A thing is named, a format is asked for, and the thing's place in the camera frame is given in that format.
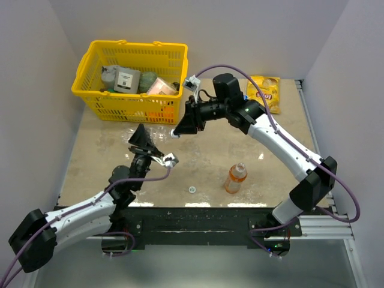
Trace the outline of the clear bottle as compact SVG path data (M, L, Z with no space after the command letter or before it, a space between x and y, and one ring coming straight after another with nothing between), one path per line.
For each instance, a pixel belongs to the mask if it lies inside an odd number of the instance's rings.
M128 143L129 139L132 137L134 132L137 129L137 125L126 128L122 134L122 139L125 143ZM158 124L151 124L151 125L145 125L145 129L150 134L152 141L157 145L159 143L166 143L170 140L170 131L171 126L168 125L158 125Z

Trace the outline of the blue bottle cap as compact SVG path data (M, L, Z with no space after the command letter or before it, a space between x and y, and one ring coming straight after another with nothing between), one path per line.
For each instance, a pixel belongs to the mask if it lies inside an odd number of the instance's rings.
M175 134L175 130L174 130L174 129L172 129L172 130L170 131L170 135L171 135L171 137L172 137L173 139L178 139L178 138L180 138L180 135Z

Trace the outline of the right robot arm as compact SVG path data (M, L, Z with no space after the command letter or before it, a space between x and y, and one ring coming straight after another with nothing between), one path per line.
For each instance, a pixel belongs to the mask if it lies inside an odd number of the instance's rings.
M337 162L310 151L269 119L259 102L245 97L232 74L220 74L212 82L215 96L203 101L199 96L200 80L192 76L184 81L183 86L193 94L185 102L185 114L172 135L197 134L207 121L225 118L268 148L299 182L262 223L271 234L280 236L289 228L291 219L312 210L332 190L335 179L330 173L336 171Z

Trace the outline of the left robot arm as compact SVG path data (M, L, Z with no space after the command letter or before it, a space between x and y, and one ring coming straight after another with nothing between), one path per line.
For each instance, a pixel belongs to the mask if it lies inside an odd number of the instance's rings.
M103 191L60 210L35 209L25 216L8 240L25 273L40 269L55 252L82 238L105 232L120 234L124 220L116 214L136 198L134 192L148 181L151 163L171 169L178 162L173 154L157 149L143 124L128 142L134 154L131 164L115 167Z

